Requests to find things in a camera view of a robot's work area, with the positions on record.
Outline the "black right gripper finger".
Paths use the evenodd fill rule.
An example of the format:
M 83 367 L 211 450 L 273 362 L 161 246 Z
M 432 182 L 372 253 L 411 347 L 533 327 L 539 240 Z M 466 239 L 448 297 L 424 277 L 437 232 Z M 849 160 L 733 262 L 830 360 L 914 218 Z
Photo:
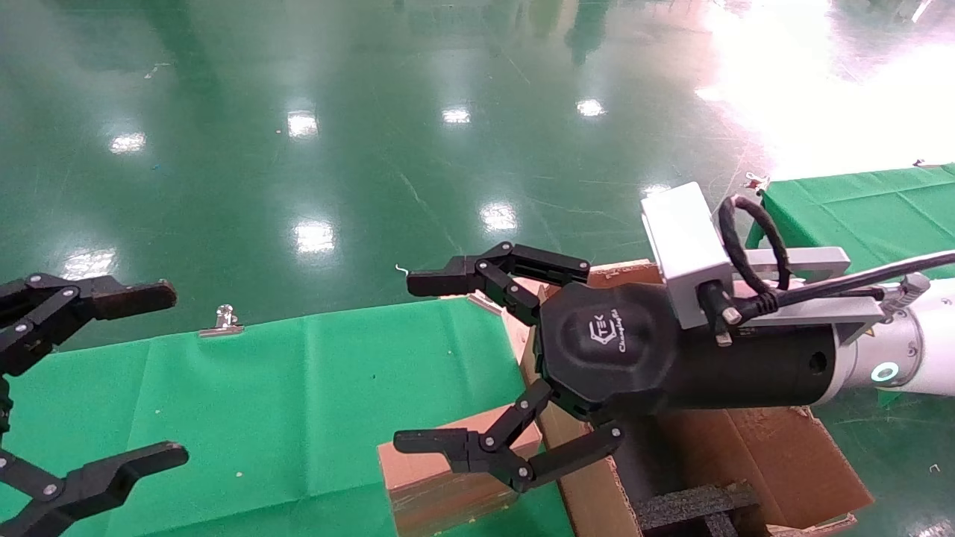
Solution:
M 545 380 L 536 380 L 504 414 L 481 433 L 466 428 L 399 430 L 393 446 L 402 454 L 443 455 L 456 474 L 485 473 L 522 494 L 555 482 L 612 455 L 624 431 L 610 422 L 529 459 L 512 449 L 514 442 L 542 414 L 556 394 Z
M 515 278 L 562 288 L 586 283 L 589 271 L 590 264 L 583 259 L 499 242 L 484 254 L 454 256 L 436 271 L 409 271 L 407 289 L 416 297 L 481 292 L 523 325 L 534 327 L 539 322 L 540 300 Z

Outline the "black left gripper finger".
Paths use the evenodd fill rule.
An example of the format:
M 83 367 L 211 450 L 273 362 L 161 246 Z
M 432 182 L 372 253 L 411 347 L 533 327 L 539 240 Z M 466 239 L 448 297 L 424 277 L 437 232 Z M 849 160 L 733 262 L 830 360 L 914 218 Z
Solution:
M 142 478 L 189 459 L 180 443 L 158 442 L 86 463 L 57 478 L 7 450 L 1 455 L 2 483 L 30 497 L 20 513 L 1 524 L 4 536 L 61 536 L 81 520 L 122 506 Z
M 67 280 L 33 273 L 1 286 L 1 373 L 19 377 L 91 321 L 174 308 L 166 280 L 129 286 L 113 276 Z

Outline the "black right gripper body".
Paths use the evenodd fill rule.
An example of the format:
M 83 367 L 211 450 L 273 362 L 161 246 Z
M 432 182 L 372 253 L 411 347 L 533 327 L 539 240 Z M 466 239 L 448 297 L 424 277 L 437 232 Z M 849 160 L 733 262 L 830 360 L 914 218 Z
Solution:
M 576 419 L 809 406 L 833 383 L 836 337 L 758 327 L 721 347 L 707 327 L 681 327 L 660 285 L 573 283 L 539 307 L 536 370 Z

